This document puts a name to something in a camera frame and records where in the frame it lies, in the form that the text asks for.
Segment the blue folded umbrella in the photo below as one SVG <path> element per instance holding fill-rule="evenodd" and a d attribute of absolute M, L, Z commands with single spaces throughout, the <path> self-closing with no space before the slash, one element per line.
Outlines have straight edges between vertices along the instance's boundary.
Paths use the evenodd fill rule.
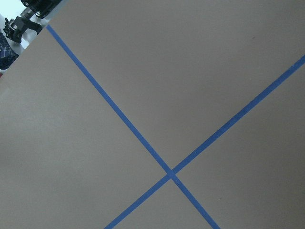
<path fill-rule="evenodd" d="M 0 69 L 8 69 L 19 55 L 11 48 L 6 37 L 0 33 Z"/>

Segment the black folded tripod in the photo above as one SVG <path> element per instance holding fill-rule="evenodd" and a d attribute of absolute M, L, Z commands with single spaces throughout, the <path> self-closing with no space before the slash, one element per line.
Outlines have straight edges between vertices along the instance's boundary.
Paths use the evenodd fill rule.
<path fill-rule="evenodd" d="M 22 36 L 27 29 L 39 34 L 42 26 L 31 21 L 31 18 L 35 15 L 39 19 L 44 19 L 61 3 L 61 0 L 21 0 L 21 3 L 26 8 L 15 19 L 5 18 L 3 29 L 5 36 L 16 43 L 21 43 Z"/>

